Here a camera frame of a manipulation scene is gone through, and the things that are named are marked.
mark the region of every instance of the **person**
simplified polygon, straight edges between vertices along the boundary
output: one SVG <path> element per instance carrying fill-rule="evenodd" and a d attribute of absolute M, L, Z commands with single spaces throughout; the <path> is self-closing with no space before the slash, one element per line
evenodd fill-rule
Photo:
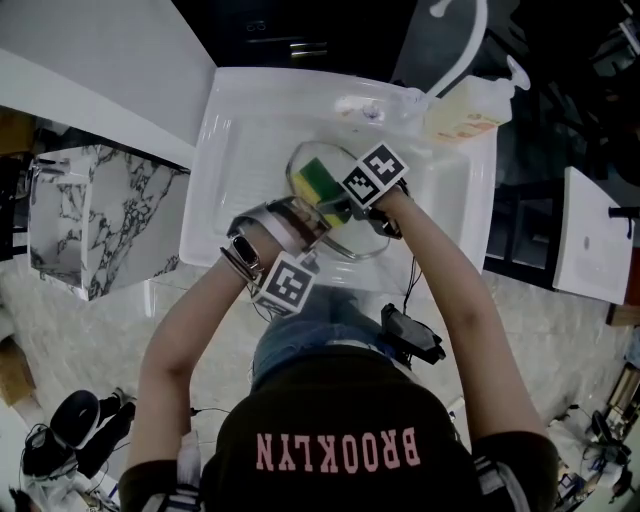
<path fill-rule="evenodd" d="M 209 511 L 385 504 L 551 510 L 557 453 L 481 276 L 399 189 L 376 207 L 399 224 L 442 313 L 472 453 L 457 441 L 444 406 L 393 359 L 377 336 L 379 326 L 358 316 L 344 293 L 317 287 L 302 313 L 274 320 L 258 343 L 251 392 L 225 419 L 199 489 L 191 490 Z M 275 240 L 258 224 L 244 231 L 262 263 L 272 263 L 281 250 Z M 220 258 L 153 335 L 119 484 L 124 512 L 162 510 L 168 503 L 162 496 L 175 492 L 184 472 L 178 455 L 182 461 L 183 439 L 192 435 L 193 371 L 244 287 Z"/>

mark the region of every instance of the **marble cabinet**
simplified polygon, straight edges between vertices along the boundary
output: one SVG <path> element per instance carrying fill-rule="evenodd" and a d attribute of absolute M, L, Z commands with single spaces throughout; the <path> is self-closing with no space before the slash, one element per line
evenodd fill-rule
<path fill-rule="evenodd" d="M 93 300 L 175 269 L 187 174 L 104 145 L 35 165 L 28 251 L 42 280 Z"/>

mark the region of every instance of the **soap bottle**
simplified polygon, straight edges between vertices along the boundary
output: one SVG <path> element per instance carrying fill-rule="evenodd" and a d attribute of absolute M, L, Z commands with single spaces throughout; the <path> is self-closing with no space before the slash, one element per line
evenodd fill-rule
<path fill-rule="evenodd" d="M 424 115 L 424 136 L 459 144 L 511 121 L 511 98 L 516 86 L 526 91 L 531 82 L 511 56 L 507 57 L 507 64 L 511 80 L 491 81 L 469 75 L 435 102 Z"/>

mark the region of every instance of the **black device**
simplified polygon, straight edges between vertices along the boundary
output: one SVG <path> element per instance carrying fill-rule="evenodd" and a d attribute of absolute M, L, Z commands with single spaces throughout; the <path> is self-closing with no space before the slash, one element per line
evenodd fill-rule
<path fill-rule="evenodd" d="M 429 364 L 436 364 L 446 354 L 440 343 L 442 338 L 426 325 L 403 315 L 393 304 L 382 308 L 382 340 L 396 350 L 396 359 L 409 365 L 410 357 L 416 356 Z"/>

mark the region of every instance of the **sink basin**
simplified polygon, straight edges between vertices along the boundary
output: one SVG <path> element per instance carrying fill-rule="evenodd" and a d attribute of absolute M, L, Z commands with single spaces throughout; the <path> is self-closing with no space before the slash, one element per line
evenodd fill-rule
<path fill-rule="evenodd" d="M 191 170 L 180 258 L 210 266 L 226 246 L 231 219 L 291 193 L 284 169 L 301 142 L 337 144 L 356 156 L 384 140 L 409 165 L 415 201 L 478 268 L 489 236 L 495 181 L 495 133 L 451 148 L 421 140 L 402 120 L 406 89 L 318 71 L 272 68 L 217 70 Z M 386 239 L 364 236 L 368 223 L 350 221 L 332 232 L 364 252 Z M 392 240 L 361 262 L 321 245 L 318 282 L 372 292 L 404 294 L 411 254 Z M 413 292 L 427 296 L 421 282 Z"/>

